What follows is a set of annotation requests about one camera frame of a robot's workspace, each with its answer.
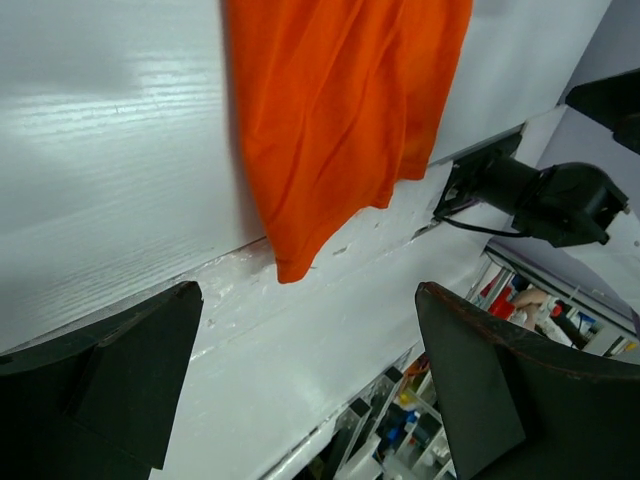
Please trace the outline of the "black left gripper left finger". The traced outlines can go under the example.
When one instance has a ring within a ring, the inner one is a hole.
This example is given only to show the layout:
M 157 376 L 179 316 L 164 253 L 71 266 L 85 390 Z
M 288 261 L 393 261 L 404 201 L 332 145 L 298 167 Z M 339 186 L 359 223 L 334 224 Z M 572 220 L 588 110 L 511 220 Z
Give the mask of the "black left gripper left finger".
M 203 308 L 181 282 L 1 357 L 4 479 L 147 479 L 163 468 Z

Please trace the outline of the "orange t-shirt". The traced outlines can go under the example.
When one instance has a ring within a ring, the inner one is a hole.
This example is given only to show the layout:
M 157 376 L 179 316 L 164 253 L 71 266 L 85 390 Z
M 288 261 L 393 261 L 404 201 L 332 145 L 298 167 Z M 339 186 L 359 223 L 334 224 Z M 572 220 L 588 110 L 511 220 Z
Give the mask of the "orange t-shirt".
M 280 283 L 425 175 L 473 5 L 229 1 L 244 168 Z

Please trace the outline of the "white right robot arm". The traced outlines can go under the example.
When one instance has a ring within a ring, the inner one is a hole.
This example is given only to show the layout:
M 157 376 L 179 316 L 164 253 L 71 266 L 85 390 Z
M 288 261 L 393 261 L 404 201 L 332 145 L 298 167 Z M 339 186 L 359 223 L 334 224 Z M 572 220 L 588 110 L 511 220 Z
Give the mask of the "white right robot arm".
M 639 152 L 639 71 L 581 84 L 565 103 L 611 131 L 614 141 Z M 602 169 L 583 162 L 528 167 L 493 152 L 477 174 L 474 196 L 511 215 L 516 237 L 556 248 L 609 241 L 607 228 L 628 196 Z

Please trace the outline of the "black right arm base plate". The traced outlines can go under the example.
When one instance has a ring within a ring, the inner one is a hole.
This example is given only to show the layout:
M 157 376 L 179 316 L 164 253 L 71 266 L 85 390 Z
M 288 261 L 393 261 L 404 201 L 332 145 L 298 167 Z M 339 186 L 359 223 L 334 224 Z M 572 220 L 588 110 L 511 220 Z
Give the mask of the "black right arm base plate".
M 465 224 L 453 219 L 455 214 L 478 202 L 509 215 L 516 212 L 516 204 L 532 172 L 531 167 L 513 157 L 521 140 L 522 135 L 514 132 L 455 157 L 444 192 L 434 209 L 434 219 L 467 231 L 508 238 L 524 237 L 523 233 Z

